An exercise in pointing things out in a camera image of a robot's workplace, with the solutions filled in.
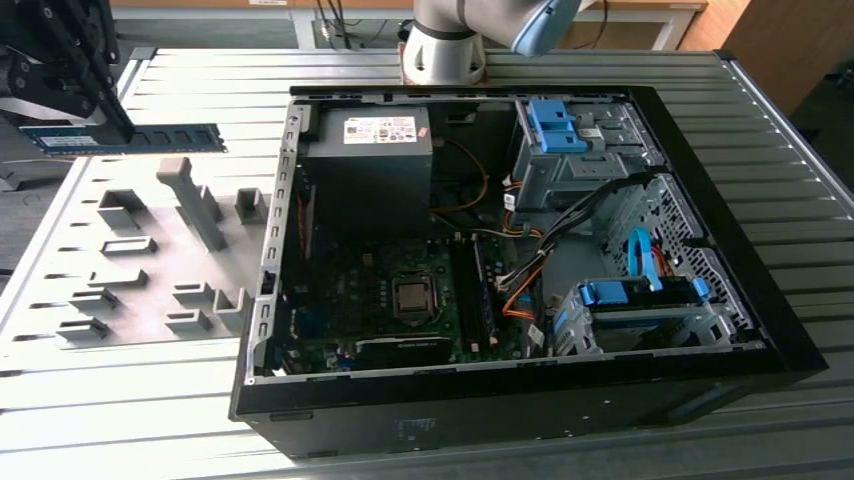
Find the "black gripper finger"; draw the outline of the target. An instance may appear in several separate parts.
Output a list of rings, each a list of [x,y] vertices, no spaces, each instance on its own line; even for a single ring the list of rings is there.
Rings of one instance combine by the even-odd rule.
[[[49,100],[60,97],[92,99],[84,78],[91,61],[72,54],[40,62],[11,49],[1,51],[1,97]]]
[[[80,99],[84,135],[99,146],[124,146],[133,137],[133,123],[111,70],[120,52],[109,3],[43,1],[40,15],[53,41],[51,65],[60,70],[65,91]]]

